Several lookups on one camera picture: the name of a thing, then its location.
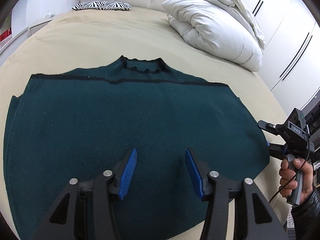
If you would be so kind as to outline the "dark green knit sweater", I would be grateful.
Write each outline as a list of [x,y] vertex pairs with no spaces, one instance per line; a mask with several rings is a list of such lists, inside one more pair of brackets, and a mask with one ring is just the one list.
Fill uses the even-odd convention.
[[204,220],[184,161],[196,156],[226,178],[256,177],[266,139],[227,85],[151,61],[33,75],[12,97],[4,132],[4,180],[21,239],[31,239],[71,178],[95,178],[136,148],[129,193],[115,204],[122,239],[169,239]]

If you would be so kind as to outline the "white wardrobe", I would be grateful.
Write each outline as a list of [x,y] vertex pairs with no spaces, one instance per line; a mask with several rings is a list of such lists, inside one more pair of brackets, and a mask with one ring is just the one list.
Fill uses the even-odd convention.
[[283,110],[303,109],[319,91],[319,26],[302,0],[241,0],[266,42],[259,76]]

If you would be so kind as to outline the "white folded duvet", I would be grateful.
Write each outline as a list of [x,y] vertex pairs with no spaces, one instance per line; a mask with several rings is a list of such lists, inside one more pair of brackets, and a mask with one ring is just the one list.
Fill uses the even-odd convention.
[[251,72],[262,67],[265,37],[241,0],[166,0],[162,7],[185,43]]

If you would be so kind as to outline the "white bedside table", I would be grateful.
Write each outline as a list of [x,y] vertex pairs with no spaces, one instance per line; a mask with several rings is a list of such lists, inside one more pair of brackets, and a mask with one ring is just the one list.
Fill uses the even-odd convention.
[[34,35],[36,32],[38,32],[40,29],[42,29],[44,26],[46,26],[50,21],[52,21],[54,18],[45,18],[29,27],[29,36]]

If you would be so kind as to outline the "red storage box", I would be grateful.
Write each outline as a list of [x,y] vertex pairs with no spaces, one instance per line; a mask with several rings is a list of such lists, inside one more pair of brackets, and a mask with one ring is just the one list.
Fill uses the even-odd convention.
[[5,30],[1,35],[0,35],[0,41],[2,42],[5,40],[7,37],[9,37],[12,34],[11,28]]

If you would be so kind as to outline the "zebra print pillow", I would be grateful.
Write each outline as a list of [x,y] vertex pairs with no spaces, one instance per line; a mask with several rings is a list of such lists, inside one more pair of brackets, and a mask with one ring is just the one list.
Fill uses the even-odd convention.
[[124,2],[117,1],[83,1],[72,7],[73,11],[80,10],[115,10],[115,11],[129,11],[131,5]]

